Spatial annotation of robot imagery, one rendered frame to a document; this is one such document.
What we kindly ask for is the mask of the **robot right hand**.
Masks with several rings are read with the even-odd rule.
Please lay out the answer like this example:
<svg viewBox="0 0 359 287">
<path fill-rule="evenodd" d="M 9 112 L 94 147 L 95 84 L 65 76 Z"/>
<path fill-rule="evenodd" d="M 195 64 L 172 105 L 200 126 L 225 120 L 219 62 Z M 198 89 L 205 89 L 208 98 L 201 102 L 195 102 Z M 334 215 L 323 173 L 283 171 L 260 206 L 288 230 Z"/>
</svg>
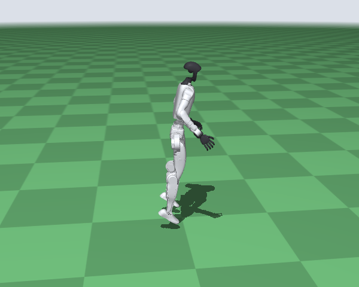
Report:
<svg viewBox="0 0 359 287">
<path fill-rule="evenodd" d="M 200 130 L 200 129 L 199 129 L 199 130 Z M 200 131 L 201 131 L 201 130 L 200 130 Z M 201 132 L 202 132 L 202 131 L 201 131 Z M 210 140 L 210 138 L 211 138 L 211 139 L 214 139 L 212 136 L 203 135 L 203 132 L 202 132 L 199 136 L 197 136 L 195 133 L 194 133 L 194 135 L 195 135 L 197 138 L 200 138 L 201 143 L 204 145 L 204 147 L 207 149 L 207 151 L 208 151 L 207 146 L 209 147 L 209 149 L 211 149 L 211 147 L 213 148 L 212 144 L 215 145 L 215 143 L 213 143 L 213 141 Z M 212 144 L 211 144 L 209 141 L 210 141 Z M 207 143 L 209 143 L 211 147 L 210 147 Z M 206 144 L 207 146 L 206 146 L 205 144 Z"/>
</svg>

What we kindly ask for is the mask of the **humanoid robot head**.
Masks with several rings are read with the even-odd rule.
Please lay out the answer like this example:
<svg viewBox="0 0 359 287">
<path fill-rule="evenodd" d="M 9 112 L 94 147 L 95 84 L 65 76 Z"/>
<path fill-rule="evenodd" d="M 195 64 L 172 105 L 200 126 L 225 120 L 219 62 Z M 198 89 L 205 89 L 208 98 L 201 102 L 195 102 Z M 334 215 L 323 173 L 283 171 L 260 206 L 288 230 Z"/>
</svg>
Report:
<svg viewBox="0 0 359 287">
<path fill-rule="evenodd" d="M 191 81 L 196 81 L 197 73 L 201 70 L 201 67 L 196 62 L 187 62 L 184 65 L 184 69 L 187 69 L 189 73 L 193 73 L 193 77 L 186 77 L 181 85 L 188 85 Z"/>
</svg>

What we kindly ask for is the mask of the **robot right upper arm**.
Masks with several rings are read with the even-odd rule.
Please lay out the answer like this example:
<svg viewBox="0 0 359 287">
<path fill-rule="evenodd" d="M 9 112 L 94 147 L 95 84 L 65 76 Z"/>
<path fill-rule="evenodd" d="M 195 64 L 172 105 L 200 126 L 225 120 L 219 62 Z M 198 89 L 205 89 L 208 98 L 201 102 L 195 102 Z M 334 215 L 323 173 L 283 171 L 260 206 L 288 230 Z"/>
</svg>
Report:
<svg viewBox="0 0 359 287">
<path fill-rule="evenodd" d="M 179 104 L 178 110 L 177 110 L 177 119 L 182 120 L 181 116 L 180 116 L 180 112 L 181 111 L 185 111 L 185 109 L 188 107 L 188 104 L 190 103 L 190 100 L 192 99 L 194 93 L 192 91 L 192 89 L 190 88 L 186 88 L 183 93 L 182 93 L 182 99 L 181 102 Z"/>
</svg>

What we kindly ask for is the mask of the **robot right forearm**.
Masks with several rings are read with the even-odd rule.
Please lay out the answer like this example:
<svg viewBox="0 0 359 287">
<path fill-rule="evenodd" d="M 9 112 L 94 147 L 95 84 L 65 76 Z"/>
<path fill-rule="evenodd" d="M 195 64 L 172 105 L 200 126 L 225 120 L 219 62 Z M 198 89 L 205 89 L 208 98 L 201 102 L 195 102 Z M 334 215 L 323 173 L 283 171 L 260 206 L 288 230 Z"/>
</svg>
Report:
<svg viewBox="0 0 359 287">
<path fill-rule="evenodd" d="M 185 111 L 180 112 L 180 116 L 183 119 L 183 125 L 186 125 L 188 129 L 190 129 L 191 132 L 195 133 L 197 136 L 199 136 L 202 132 L 197 128 L 197 125 L 194 125 L 194 122 L 191 121 L 189 116 Z"/>
</svg>

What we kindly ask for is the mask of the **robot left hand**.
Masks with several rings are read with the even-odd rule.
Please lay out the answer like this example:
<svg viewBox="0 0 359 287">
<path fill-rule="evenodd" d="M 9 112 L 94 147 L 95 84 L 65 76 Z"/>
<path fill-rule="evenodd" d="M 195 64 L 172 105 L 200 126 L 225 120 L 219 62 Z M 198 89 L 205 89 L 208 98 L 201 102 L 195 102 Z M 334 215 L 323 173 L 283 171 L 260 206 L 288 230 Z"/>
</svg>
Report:
<svg viewBox="0 0 359 287">
<path fill-rule="evenodd" d="M 200 122 L 192 120 L 192 118 L 190 118 L 192 122 L 194 122 L 194 125 L 197 125 L 197 128 L 199 128 L 200 130 L 202 130 L 202 125 L 200 124 Z"/>
</svg>

